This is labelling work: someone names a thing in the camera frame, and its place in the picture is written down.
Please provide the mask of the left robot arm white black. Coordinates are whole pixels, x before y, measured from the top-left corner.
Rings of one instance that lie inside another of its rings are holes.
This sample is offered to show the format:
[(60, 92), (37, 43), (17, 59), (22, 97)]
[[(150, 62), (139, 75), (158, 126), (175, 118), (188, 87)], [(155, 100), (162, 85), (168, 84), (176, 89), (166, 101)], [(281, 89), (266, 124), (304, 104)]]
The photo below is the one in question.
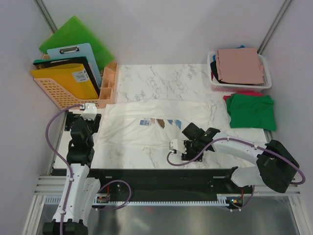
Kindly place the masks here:
[(68, 144), (66, 183), (59, 206), (51, 222), (43, 225), (44, 235), (86, 235), (89, 213), (97, 192), (107, 188), (101, 176), (89, 177), (94, 156), (93, 134), (98, 132), (101, 114), (69, 113), (66, 131)]

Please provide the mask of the white printed t shirt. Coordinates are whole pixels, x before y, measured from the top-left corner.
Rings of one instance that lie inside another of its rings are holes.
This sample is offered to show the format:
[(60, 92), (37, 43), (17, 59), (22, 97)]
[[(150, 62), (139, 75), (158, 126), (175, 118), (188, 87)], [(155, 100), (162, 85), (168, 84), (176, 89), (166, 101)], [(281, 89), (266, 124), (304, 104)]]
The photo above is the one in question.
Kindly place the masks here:
[(185, 139), (182, 131), (190, 123), (202, 129), (210, 127), (215, 111), (211, 101), (148, 99), (107, 105), (97, 143), (167, 147), (171, 140)]

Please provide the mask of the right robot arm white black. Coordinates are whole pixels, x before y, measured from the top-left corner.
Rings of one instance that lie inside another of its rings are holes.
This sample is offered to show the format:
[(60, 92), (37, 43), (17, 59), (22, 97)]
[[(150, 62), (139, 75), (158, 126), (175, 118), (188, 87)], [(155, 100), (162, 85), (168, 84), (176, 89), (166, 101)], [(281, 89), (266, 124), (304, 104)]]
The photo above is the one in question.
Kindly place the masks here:
[(246, 186), (265, 185), (271, 190), (284, 193), (292, 183), (299, 168), (298, 162), (277, 140), (256, 143), (228, 136), (219, 129), (206, 131), (190, 123), (182, 132), (186, 136), (182, 160), (200, 159), (205, 151), (221, 152), (241, 158), (252, 167), (234, 167), (224, 180), (224, 187), (234, 193)]

